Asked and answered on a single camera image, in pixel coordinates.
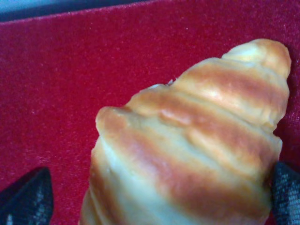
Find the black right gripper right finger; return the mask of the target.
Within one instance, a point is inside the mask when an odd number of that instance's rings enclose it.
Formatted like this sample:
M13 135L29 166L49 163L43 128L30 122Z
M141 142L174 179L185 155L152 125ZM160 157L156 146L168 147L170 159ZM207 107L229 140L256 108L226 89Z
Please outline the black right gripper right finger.
M272 214L277 225L300 223L300 172L283 162L276 163L272 176Z

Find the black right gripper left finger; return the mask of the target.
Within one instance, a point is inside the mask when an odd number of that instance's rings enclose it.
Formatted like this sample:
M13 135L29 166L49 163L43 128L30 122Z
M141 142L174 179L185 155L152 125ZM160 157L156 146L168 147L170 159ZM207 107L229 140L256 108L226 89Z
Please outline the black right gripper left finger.
M53 189L48 167L37 167L0 192L2 225L48 225Z

